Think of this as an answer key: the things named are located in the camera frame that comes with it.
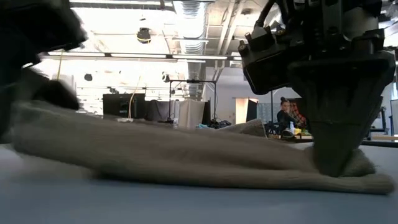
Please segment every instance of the person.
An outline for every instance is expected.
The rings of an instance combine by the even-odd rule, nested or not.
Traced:
[[[276,117],[279,123],[279,130],[283,131],[289,129],[290,122],[293,122],[294,126],[297,125],[296,120],[291,117],[290,113],[290,102],[286,98],[280,98],[280,111],[277,113]]]

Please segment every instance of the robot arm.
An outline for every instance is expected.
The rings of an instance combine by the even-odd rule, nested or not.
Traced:
[[[263,28],[277,3],[285,28]],[[380,109],[395,72],[378,29],[381,0],[270,0],[238,47],[252,91],[291,86],[309,120],[316,165],[339,176]]]

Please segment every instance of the plaid shirt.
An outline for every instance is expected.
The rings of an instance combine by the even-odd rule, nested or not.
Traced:
[[[307,123],[307,120],[299,113],[297,104],[294,102],[290,102],[290,115],[297,121],[298,124],[305,125]]]

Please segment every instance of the gray table surface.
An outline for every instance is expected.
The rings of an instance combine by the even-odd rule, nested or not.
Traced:
[[[397,192],[380,196],[118,182],[10,148],[0,146],[1,224],[398,223]],[[379,170],[398,180],[398,149],[361,148]]]

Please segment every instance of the fluorescent light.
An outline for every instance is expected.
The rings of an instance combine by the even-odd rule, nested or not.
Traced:
[[[32,62],[31,62],[31,63],[27,63],[26,65],[23,65],[22,68],[27,68],[27,67],[30,67],[30,66],[32,66],[32,65],[33,65]]]
[[[194,60],[226,60],[226,56],[211,55],[173,55],[175,59],[194,59]]]
[[[51,56],[86,56],[86,57],[105,57],[104,53],[97,52],[49,52]]]
[[[179,59],[178,62],[206,63],[205,60],[186,60],[186,59]]]
[[[69,0],[73,3],[100,3],[100,4],[151,4],[160,5],[160,1],[117,1],[117,0]],[[173,6],[171,2],[165,2],[165,6]]]
[[[129,57],[129,58],[166,58],[166,55],[156,54],[111,54],[112,57]]]
[[[204,43],[208,43],[209,42],[209,40],[206,40],[206,39],[187,39],[187,38],[178,38],[178,37],[173,37],[172,40],[181,41],[181,42],[184,42],[184,41],[187,41],[187,42],[196,41],[196,42],[204,42]]]

